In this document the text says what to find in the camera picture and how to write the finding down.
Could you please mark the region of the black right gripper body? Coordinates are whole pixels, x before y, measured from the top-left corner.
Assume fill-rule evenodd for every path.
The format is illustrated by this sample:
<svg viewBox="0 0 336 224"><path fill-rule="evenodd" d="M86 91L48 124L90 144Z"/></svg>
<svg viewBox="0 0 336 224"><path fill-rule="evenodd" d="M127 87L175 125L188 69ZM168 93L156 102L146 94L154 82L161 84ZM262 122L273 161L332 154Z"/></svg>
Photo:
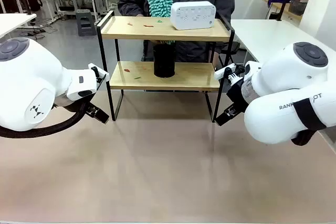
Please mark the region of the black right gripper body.
<svg viewBox="0 0 336 224"><path fill-rule="evenodd" d="M246 111L248 107L248 103L245 101L241 91L243 83L243 79L240 79L235 84L231 85L231 88L227 91L227 96L233 102L230 108L235 111Z"/></svg>

